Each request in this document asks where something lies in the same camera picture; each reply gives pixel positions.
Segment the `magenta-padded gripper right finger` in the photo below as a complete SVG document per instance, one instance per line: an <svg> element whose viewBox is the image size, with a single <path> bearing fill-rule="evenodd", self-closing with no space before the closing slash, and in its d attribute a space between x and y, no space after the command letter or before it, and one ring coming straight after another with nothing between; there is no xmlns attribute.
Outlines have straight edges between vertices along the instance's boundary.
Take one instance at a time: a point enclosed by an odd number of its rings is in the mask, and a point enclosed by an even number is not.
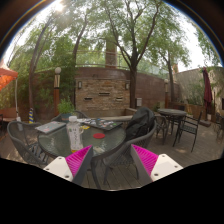
<svg viewBox="0 0 224 224"><path fill-rule="evenodd" d="M157 155L145 148L131 145L131 156L137 167L140 182L147 185L182 169L167 154Z"/></svg>

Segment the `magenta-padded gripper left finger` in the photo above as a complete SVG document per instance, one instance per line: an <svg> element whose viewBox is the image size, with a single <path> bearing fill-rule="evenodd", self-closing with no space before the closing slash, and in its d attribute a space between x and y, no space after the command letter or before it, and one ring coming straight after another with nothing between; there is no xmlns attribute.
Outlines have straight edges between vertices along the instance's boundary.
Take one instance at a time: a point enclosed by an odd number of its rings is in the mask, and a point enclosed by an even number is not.
<svg viewBox="0 0 224 224"><path fill-rule="evenodd" d="M44 170L65 180L81 185L93 156L93 146L89 145L67 156L58 156Z"/></svg>

